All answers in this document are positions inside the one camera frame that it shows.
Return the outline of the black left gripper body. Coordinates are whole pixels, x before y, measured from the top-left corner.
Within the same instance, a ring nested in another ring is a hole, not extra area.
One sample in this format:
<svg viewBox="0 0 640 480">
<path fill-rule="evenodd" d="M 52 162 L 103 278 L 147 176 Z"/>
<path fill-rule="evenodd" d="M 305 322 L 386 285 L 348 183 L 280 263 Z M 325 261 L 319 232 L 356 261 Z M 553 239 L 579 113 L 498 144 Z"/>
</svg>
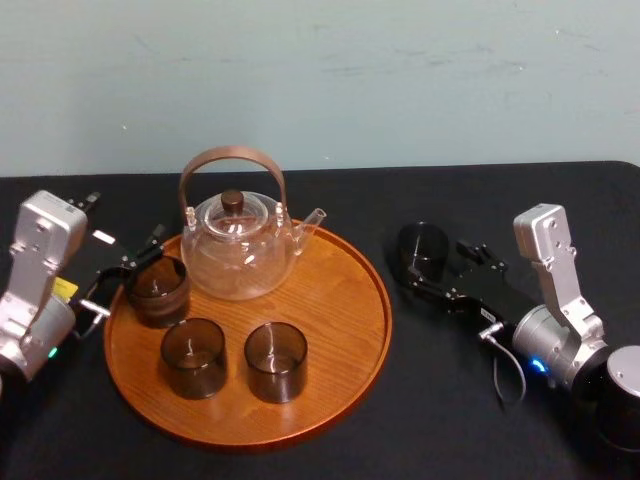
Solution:
<svg viewBox="0 0 640 480">
<path fill-rule="evenodd" d="M 94 230 L 85 236 L 80 248 L 57 274 L 53 294 L 65 303 L 72 303 L 80 283 L 88 282 L 97 270 L 120 266 L 124 255 L 132 254 L 115 237 Z"/>
</svg>

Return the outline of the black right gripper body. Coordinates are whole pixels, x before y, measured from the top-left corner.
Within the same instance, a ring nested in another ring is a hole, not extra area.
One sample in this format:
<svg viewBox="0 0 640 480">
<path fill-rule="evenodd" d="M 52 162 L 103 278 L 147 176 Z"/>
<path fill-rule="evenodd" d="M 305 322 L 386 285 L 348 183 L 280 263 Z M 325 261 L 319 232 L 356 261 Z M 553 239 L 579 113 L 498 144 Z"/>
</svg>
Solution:
<svg viewBox="0 0 640 480">
<path fill-rule="evenodd" d="M 457 311 L 512 326 L 539 306 L 530 296 L 509 285 L 505 272 L 497 266 L 478 266 L 455 278 L 451 301 Z"/>
</svg>

